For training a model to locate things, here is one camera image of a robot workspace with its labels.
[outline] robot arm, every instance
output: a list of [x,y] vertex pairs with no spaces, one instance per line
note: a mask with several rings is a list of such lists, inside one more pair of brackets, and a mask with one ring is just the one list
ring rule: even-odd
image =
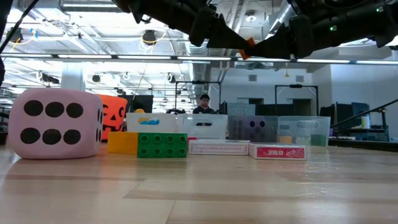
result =
[[398,34],[396,0],[290,0],[297,16],[289,26],[250,46],[230,29],[216,7],[207,0],[113,0],[140,23],[148,15],[171,29],[189,35],[193,45],[208,39],[209,48],[243,49],[257,57],[290,59],[309,56],[314,50],[369,38],[383,47]]

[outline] ceiling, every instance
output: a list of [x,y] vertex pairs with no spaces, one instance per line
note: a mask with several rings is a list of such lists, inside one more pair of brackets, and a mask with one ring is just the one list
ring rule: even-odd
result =
[[[10,30],[19,20],[29,0],[14,1],[9,14],[6,30]],[[267,15],[278,12],[281,0],[213,0],[227,24],[245,39],[253,37],[259,42],[263,36],[261,27]],[[255,21],[247,21],[247,11],[252,10]],[[183,33],[169,29],[165,24],[151,20],[149,24],[136,24],[131,14],[120,13],[111,0],[40,0],[20,25],[23,41],[10,43],[4,52],[27,54],[113,54],[113,55],[187,55],[187,37]],[[154,30],[157,42],[148,46],[142,41],[145,30]],[[236,55],[235,51],[210,49],[208,55]],[[351,43],[350,48],[333,48],[314,52],[310,58],[333,59],[383,59],[390,56],[388,48],[377,49],[373,43],[363,41]],[[22,86],[47,86],[40,81],[44,73],[62,79],[64,62],[53,60],[22,60],[6,58],[5,83]],[[173,75],[179,81],[192,81],[190,63],[131,63],[131,62],[84,62],[87,73],[86,85],[89,91],[107,95],[117,95],[116,90],[106,87],[118,86],[127,94],[153,94],[158,112],[174,107],[175,85],[166,80]],[[275,63],[274,69],[302,68],[313,72],[319,65]],[[101,81],[92,81],[99,75]],[[25,88],[8,88],[7,97],[22,92]],[[178,108],[187,111],[195,107],[198,95],[205,87],[185,85],[178,97]]]

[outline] fluorescent light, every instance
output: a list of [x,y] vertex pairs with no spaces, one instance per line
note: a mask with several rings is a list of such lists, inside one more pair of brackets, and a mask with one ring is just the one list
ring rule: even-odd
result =
[[300,63],[350,63],[349,60],[297,59]]
[[357,65],[398,65],[398,62],[396,61],[377,61],[377,60],[369,60],[369,61],[364,61],[364,60],[359,60],[356,61],[355,64]]
[[92,58],[92,59],[98,59],[98,58],[112,58],[110,55],[58,55],[60,58]]
[[64,4],[63,7],[117,7],[115,4]]
[[192,57],[192,56],[183,56],[177,57],[179,60],[217,60],[217,61],[230,61],[230,57]]
[[151,55],[119,55],[120,59],[136,59],[136,60],[170,60],[170,56],[151,56]]
[[2,53],[1,54],[2,57],[16,57],[16,58],[35,58],[35,57],[39,57],[39,58],[45,58],[45,57],[52,57],[52,55],[49,54],[10,54],[10,53]]
[[243,58],[238,58],[238,60],[243,62],[290,62],[290,60],[279,58],[249,58],[247,60],[243,60]]

